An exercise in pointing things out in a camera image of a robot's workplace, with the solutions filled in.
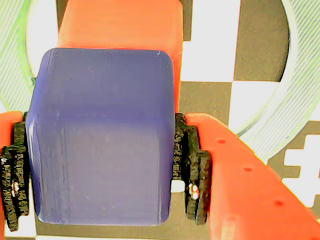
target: white square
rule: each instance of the white square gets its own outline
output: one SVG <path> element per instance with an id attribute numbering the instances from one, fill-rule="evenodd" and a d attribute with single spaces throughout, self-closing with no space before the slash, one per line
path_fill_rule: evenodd
<path id="1" fill-rule="evenodd" d="M 234 133 L 250 123 L 272 97 L 279 82 L 234 81 L 231 88 L 229 124 Z"/>

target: small hole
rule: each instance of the small hole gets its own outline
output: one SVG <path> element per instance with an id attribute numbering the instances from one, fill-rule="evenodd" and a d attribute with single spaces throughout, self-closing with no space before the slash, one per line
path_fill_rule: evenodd
<path id="1" fill-rule="evenodd" d="M 226 140 L 224 140 L 224 139 L 218 139 L 217 142 L 218 142 L 218 144 L 224 144 L 224 143 L 226 142 Z"/>
<path id="2" fill-rule="evenodd" d="M 275 200 L 274 201 L 274 205 L 276 205 L 277 207 L 282 207 L 284 204 L 285 203 L 282 200 Z"/>
<path id="3" fill-rule="evenodd" d="M 252 169 L 252 167 L 247 166 L 244 168 L 244 171 L 246 171 L 247 173 L 250 173 L 253 171 L 253 169 Z"/>

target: orange plastic part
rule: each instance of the orange plastic part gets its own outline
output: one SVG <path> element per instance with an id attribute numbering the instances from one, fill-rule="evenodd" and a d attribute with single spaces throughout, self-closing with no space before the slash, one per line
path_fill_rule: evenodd
<path id="1" fill-rule="evenodd" d="M 209 225 L 212 240 L 320 240 L 312 212 L 225 125 L 186 115 L 201 149 L 213 159 Z"/>
<path id="2" fill-rule="evenodd" d="M 69 0 L 57 46 L 166 52 L 173 61 L 178 111 L 182 44 L 183 7 L 179 0 Z"/>
<path id="3" fill-rule="evenodd" d="M 14 123 L 23 120 L 22 112 L 12 111 L 0 114 L 0 153 L 3 147 L 12 143 Z M 0 240 L 5 239 L 5 214 L 0 196 Z"/>

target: black and white checkerboard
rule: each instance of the black and white checkerboard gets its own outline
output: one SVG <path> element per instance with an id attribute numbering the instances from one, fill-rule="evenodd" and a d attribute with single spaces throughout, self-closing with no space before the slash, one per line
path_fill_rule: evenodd
<path id="1" fill-rule="evenodd" d="M 182 2 L 188 6 L 185 22 L 191 23 L 192 12 L 192 28 L 184 28 L 188 37 L 183 45 L 180 112 L 205 112 L 235 130 L 264 105 L 279 84 L 277 80 L 283 72 L 288 52 L 288 28 L 281 2 L 195 0 L 192 11 L 191 0 Z M 61 8 L 63 6 L 59 5 L 58 16 Z M 55 47 L 57 42 L 56 1 L 34 0 L 30 23 L 29 60 L 36 73 L 44 52 Z M 0 104 L 0 112 L 5 111 Z M 316 187 L 320 184 L 319 143 L 320 106 L 296 138 L 267 164 L 320 218 L 320 188 Z M 30 215 L 19 219 L 19 231 L 9 232 L 6 228 L 8 240 L 210 239 L 208 225 L 195 226 L 185 219 L 182 193 L 172 194 L 170 218 L 157 227 L 47 224 L 35 217 L 32 197 L 30 206 Z"/>

